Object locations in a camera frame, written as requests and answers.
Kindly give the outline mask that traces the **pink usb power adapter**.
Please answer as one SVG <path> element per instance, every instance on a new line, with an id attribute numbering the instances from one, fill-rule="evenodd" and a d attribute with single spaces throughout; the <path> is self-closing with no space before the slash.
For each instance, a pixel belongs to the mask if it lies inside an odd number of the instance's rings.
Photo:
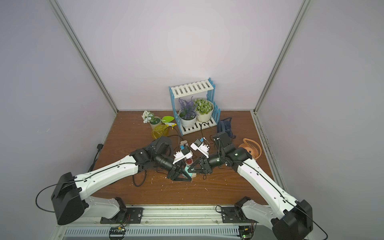
<path id="1" fill-rule="evenodd" d="M 188 145 L 189 145 L 188 141 L 186 141 L 186 140 L 183 140 L 180 142 L 180 146 L 188 146 Z"/>

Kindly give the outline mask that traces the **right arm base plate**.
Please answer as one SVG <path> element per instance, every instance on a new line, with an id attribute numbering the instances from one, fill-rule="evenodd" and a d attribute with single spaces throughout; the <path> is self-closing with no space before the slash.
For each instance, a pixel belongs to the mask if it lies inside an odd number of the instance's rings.
<path id="1" fill-rule="evenodd" d="M 216 205 L 215 211 L 221 215 L 223 223 L 232 223 L 232 224 L 258 223 L 255 220 L 248 219 L 245 216 L 243 210 L 241 209 L 241 207 L 245 204 L 245 202 L 249 200 L 251 200 L 251 198 L 244 197 L 230 207 L 222 207 L 222 206 Z"/>

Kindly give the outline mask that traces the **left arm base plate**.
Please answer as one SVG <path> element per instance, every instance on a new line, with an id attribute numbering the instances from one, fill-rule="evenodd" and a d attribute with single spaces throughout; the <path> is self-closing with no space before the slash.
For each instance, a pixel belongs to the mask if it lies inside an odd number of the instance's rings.
<path id="1" fill-rule="evenodd" d="M 124 201 L 116 197 L 114 200 L 117 201 L 119 206 L 119 211 L 111 218 L 102 217 L 100 224 L 140 224 L 144 208 L 137 207 L 127 207 Z"/>

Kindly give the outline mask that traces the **teal usb adapter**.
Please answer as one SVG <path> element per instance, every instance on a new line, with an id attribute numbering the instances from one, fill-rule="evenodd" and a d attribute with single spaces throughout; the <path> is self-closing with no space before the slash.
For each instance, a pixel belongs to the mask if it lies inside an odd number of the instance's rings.
<path id="1" fill-rule="evenodd" d="M 197 176 L 196 173 L 190 173 L 189 170 L 186 170 L 186 172 L 189 174 L 189 176 L 190 176 L 192 179 L 195 178 L 195 177 Z"/>

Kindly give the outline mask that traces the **beige red power strip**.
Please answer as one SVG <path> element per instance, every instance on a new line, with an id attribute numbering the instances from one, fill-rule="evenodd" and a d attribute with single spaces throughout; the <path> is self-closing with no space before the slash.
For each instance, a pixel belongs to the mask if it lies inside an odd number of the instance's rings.
<path id="1" fill-rule="evenodd" d="M 190 177 L 193 179 L 193 178 L 195 178 L 197 176 L 197 174 L 196 173 L 189 173 L 188 172 L 188 169 L 194 163 L 194 161 L 192 159 L 192 157 L 193 157 L 192 150 L 190 149 L 189 144 L 188 144 L 188 142 L 186 140 L 181 141 L 180 147 L 181 147 L 181 152 L 185 156 L 185 163 L 186 163 L 185 170 L 190 175 Z"/>

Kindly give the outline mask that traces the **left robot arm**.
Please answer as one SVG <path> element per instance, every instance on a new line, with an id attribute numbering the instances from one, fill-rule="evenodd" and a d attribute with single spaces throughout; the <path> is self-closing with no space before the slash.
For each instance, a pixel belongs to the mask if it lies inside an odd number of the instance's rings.
<path id="1" fill-rule="evenodd" d="M 170 138 L 160 137 L 103 168 L 77 176 L 72 173 L 62 175 L 51 196 L 58 225 L 70 224 L 82 216 L 100 217 L 107 223 L 124 223 L 129 214 L 121 198 L 103 199 L 92 195 L 112 183 L 148 169 L 161 168 L 168 172 L 167 177 L 172 181 L 190 182 L 192 178 L 186 172 L 183 160 L 193 156 L 191 149 L 182 146 L 170 157 L 167 152 L 171 146 Z"/>

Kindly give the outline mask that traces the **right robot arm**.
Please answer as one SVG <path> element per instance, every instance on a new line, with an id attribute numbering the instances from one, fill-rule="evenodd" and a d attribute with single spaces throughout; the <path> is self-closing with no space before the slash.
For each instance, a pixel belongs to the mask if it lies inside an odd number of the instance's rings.
<path id="1" fill-rule="evenodd" d="M 227 133 L 221 132 L 213 137 L 218 152 L 209 154 L 204 139 L 197 139 L 190 148 L 203 155 L 188 169 L 190 173 L 210 174 L 215 167 L 227 165 L 247 180 L 264 198 L 267 205 L 257 204 L 244 197 L 237 203 L 242 213 L 271 229 L 278 240 L 303 240 L 313 230 L 312 206 L 305 200 L 296 198 L 283 190 L 258 165 L 252 155 L 241 147 L 235 147 Z"/>

